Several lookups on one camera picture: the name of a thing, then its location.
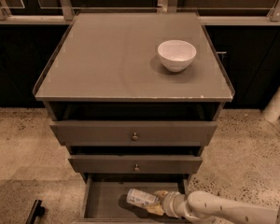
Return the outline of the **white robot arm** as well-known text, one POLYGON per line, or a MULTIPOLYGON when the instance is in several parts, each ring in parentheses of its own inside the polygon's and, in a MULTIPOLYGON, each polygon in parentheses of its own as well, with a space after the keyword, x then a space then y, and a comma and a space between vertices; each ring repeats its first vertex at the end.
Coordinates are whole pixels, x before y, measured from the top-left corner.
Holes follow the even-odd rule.
POLYGON ((205 191, 189 194, 157 191, 160 199, 145 205, 151 214, 180 218, 192 224, 219 224, 218 217, 233 224, 280 224, 280 205, 277 209, 225 199, 205 191))

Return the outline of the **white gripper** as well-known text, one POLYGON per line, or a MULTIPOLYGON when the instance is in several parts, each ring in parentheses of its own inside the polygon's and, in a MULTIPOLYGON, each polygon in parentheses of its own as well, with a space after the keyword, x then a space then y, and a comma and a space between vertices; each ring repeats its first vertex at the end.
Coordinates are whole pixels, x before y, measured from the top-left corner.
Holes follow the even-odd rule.
POLYGON ((182 218, 185 215, 186 195, 178 191, 157 190, 153 195, 163 198, 161 204, 159 202, 151 203, 145 206, 145 209, 157 216, 163 216, 164 213, 168 217, 182 218))

